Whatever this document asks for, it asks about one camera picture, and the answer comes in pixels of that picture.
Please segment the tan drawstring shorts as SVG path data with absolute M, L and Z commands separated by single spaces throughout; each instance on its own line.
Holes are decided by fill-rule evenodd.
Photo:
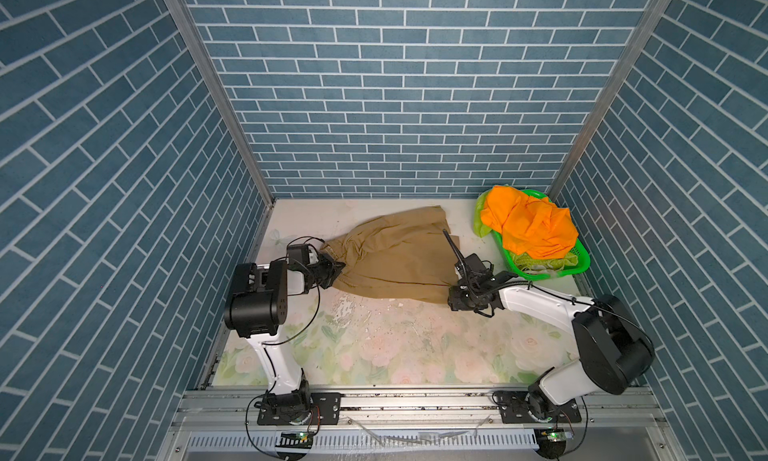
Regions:
M 379 216 L 321 247 L 344 264 L 333 287 L 367 298 L 405 298 L 445 304 L 458 283 L 457 258 L 446 238 L 450 227 L 440 206 Z

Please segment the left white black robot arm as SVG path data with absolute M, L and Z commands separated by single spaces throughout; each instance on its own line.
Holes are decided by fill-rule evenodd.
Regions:
M 226 327 L 255 351 L 267 375 L 262 404 L 272 409 L 311 407 L 309 384 L 296 362 L 282 326 L 292 292 L 308 294 L 327 289 L 345 263 L 319 252 L 311 244 L 290 244 L 286 254 L 267 264 L 235 267 L 224 312 Z

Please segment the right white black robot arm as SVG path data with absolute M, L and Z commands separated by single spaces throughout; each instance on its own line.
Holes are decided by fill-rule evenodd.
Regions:
M 549 369 L 529 387 L 531 408 L 560 407 L 598 390 L 620 395 L 653 363 L 653 341 L 619 298 L 568 295 L 510 272 L 496 274 L 475 254 L 456 256 L 459 281 L 449 290 L 451 310 L 491 318 L 507 309 L 542 320 L 575 340 L 576 359 Z

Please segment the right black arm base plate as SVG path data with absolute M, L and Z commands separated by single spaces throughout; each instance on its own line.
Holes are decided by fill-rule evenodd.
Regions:
M 497 390 L 491 394 L 504 424 L 579 423 L 582 416 L 575 400 L 555 405 L 543 395 L 528 391 Z

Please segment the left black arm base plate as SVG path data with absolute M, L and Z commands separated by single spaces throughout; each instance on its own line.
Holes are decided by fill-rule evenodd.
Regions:
M 261 400 L 257 424 L 288 426 L 314 423 L 337 425 L 342 395 L 339 392 L 294 392 L 269 394 Z

